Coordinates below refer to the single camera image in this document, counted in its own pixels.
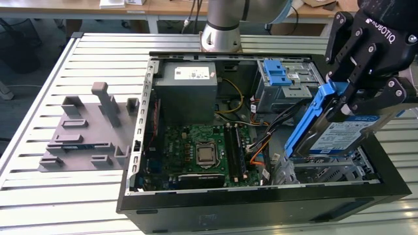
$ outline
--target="green motherboard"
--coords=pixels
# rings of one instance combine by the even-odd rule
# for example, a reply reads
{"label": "green motherboard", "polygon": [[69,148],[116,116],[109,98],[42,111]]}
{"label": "green motherboard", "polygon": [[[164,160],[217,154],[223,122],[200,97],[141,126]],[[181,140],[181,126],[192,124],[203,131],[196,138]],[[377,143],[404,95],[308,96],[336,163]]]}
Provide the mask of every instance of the green motherboard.
{"label": "green motherboard", "polygon": [[[256,186],[259,184],[259,174],[255,167],[247,168],[247,179],[239,182],[229,179],[223,128],[221,125],[168,126],[165,128],[161,176],[169,176],[170,181],[174,180],[176,176],[184,174],[224,174],[223,187]],[[241,145],[245,146],[249,143],[245,126],[239,128],[239,135]],[[205,164],[197,160],[197,154],[207,154],[208,152],[203,152],[203,150],[207,151],[209,147],[215,152],[215,160],[212,159],[213,161]],[[170,186],[166,182],[160,183],[156,185],[156,189],[168,190]]]}

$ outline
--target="metal table surface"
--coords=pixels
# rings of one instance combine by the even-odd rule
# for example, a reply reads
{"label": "metal table surface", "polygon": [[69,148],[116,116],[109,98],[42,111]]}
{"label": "metal table surface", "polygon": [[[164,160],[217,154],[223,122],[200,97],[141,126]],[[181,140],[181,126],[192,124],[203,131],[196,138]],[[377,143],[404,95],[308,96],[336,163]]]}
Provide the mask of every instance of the metal table surface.
{"label": "metal table surface", "polygon": [[[243,36],[244,52],[324,53],[315,37]],[[149,51],[197,51],[195,35],[84,34],[70,39],[0,159],[0,234],[141,234],[114,213],[121,170],[40,173],[45,145],[65,95],[97,102],[90,84],[109,84],[117,102],[138,97]],[[418,234],[418,120],[407,111],[376,134],[412,195],[337,223],[287,225],[195,234]]]}

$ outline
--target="white box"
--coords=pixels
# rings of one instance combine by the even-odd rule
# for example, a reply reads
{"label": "white box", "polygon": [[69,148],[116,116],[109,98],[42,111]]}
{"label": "white box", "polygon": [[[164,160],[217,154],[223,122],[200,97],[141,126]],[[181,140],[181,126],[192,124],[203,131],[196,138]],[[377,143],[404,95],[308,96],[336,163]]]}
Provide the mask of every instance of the white box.
{"label": "white box", "polygon": [[142,5],[146,0],[124,0],[126,4]]}
{"label": "white box", "polygon": [[100,9],[124,8],[124,0],[100,0]]}

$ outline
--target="motherboard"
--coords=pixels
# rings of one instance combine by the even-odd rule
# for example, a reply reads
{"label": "motherboard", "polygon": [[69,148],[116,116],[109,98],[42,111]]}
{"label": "motherboard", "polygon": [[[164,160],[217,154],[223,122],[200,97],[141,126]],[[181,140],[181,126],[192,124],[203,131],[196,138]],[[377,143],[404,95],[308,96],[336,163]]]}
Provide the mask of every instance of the motherboard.
{"label": "motherboard", "polygon": [[164,132],[158,174],[152,174],[156,190],[221,188],[259,185],[255,167],[247,167],[244,147],[247,126],[168,126]]}

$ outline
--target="power supply label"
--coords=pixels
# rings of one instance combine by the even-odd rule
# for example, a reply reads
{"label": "power supply label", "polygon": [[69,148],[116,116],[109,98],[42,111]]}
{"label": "power supply label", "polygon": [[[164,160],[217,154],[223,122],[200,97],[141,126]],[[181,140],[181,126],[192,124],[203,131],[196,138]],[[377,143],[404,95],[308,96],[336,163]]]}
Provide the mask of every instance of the power supply label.
{"label": "power supply label", "polygon": [[204,80],[209,79],[208,67],[176,67],[174,80]]}
{"label": "power supply label", "polygon": [[379,116],[349,116],[344,122],[332,122],[309,149],[311,154],[335,154],[348,148],[360,137],[361,129],[371,126]]}

